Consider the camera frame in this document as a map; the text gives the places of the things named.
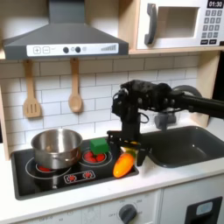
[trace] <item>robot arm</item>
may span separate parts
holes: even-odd
[[[224,118],[224,102],[209,100],[172,90],[167,84],[153,84],[148,81],[133,80],[121,85],[113,98],[112,113],[121,118],[121,131],[108,131],[108,143],[118,148],[126,146],[138,150],[137,165],[141,165],[150,153],[148,145],[143,145],[140,134],[141,113],[139,109],[172,113],[188,110]]]

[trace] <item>microwave handle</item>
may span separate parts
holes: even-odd
[[[149,34],[145,34],[144,36],[144,43],[146,45],[151,45],[155,38],[158,26],[157,6],[154,3],[148,3],[147,13],[150,16],[150,30]]]

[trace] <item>microwave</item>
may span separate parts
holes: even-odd
[[[224,0],[141,0],[137,49],[222,46]]]

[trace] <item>microwave door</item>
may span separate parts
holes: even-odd
[[[190,1],[191,5],[175,1],[176,5],[170,6],[171,2],[141,1],[137,49],[201,46],[207,1]]]

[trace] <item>digital clock display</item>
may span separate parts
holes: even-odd
[[[223,0],[208,0],[208,9],[223,9]]]

